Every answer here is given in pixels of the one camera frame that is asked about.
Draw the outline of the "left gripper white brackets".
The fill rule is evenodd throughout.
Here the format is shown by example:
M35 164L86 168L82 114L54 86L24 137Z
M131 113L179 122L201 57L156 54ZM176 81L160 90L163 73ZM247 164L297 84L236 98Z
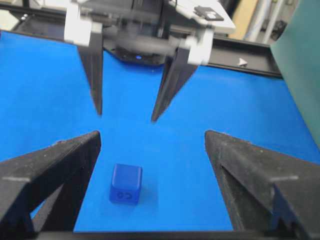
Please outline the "left gripper white brackets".
M156 122L199 65L209 62L214 29L178 14L169 0L71 0L63 39L77 51L99 116L103 38L138 54L167 56L151 121Z

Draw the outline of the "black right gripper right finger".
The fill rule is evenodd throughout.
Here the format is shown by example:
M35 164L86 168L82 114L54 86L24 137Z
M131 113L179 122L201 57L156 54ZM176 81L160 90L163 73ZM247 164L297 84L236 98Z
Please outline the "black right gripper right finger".
M234 230L319 237L318 164L213 130L204 141Z

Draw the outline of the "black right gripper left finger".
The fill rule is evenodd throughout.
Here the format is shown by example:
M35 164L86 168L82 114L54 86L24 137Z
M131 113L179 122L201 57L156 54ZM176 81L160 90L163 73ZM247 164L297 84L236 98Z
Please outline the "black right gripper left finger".
M0 163L0 233L73 231L101 150L93 131Z

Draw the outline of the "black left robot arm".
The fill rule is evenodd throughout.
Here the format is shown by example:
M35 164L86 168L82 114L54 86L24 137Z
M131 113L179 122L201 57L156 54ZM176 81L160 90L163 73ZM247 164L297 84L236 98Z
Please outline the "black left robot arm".
M77 50L99 115L103 109L104 49L120 60L163 65L151 120L156 122L200 65L208 63L222 17L191 0L71 0L64 40Z

